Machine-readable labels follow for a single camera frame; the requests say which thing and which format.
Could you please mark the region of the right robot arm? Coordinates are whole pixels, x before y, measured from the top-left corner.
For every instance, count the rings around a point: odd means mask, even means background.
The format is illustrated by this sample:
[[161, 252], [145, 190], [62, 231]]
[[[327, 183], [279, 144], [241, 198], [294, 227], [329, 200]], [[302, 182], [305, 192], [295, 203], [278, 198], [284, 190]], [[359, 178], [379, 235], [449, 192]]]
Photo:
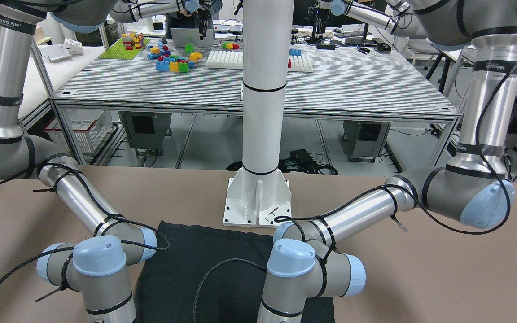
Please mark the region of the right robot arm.
[[138, 322], [127, 268], [154, 254], [156, 233], [119, 214], [61, 147], [25, 134], [18, 113], [36, 25], [52, 16], [72, 30], [94, 31], [115, 5], [114, 0], [0, 0], [0, 181], [41, 181], [92, 233], [35, 258], [47, 282], [81, 293], [91, 323]]

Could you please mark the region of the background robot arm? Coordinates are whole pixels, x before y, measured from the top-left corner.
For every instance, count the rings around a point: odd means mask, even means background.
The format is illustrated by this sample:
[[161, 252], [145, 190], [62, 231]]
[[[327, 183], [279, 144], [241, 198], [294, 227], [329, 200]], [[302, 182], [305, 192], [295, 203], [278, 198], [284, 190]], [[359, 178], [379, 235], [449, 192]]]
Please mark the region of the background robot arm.
[[203, 6], [198, 0], [166, 0], [137, 4], [119, 0], [109, 12], [109, 16], [118, 23], [130, 24], [148, 17], [179, 13], [183, 10], [196, 12], [200, 9], [203, 9]]

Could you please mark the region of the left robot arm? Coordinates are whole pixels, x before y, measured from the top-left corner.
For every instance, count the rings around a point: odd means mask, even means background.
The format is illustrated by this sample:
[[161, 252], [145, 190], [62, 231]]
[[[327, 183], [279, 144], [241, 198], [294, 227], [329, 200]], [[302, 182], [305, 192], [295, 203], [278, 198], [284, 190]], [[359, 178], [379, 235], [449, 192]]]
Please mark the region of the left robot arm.
[[420, 33], [439, 50], [477, 50], [456, 155], [445, 167], [392, 176], [325, 214], [277, 217], [259, 323], [299, 323], [308, 298], [360, 293], [364, 266], [337, 252], [336, 243], [398, 212], [419, 207], [479, 235], [508, 218], [514, 190], [501, 157], [517, 92], [517, 0], [407, 0], [392, 7], [396, 19], [386, 29], [393, 35]]

